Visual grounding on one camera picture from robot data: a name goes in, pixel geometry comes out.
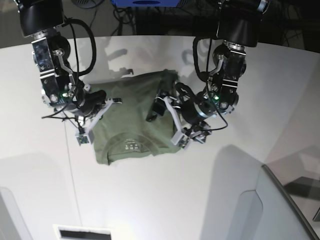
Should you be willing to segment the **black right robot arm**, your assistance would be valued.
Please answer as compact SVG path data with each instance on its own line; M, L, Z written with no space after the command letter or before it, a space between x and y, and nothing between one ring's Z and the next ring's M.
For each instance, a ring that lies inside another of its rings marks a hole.
M33 37L32 58L39 70L42 101L57 114L67 111L76 117L92 118L102 110L107 94L103 90L91 92L81 76L89 74L97 60L97 45L90 27L80 19L66 18L60 0L17 0L20 27L24 37ZM87 32L92 58L87 69L72 70L68 58L69 41L58 27L78 25Z

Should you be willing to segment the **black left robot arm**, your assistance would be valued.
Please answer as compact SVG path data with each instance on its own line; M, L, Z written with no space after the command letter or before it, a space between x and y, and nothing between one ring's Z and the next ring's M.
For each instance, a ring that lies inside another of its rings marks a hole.
M245 48L254 48L259 40L259 30L268 0L221 0L219 1L216 38L223 42L214 51L209 51L208 60L213 60L215 69L200 71L198 43L192 43L194 68L197 77L205 82L203 91L194 92L183 83L176 83L178 97L170 97L173 109L183 119L198 125L205 119L231 113L239 101L237 93L239 78L246 71Z

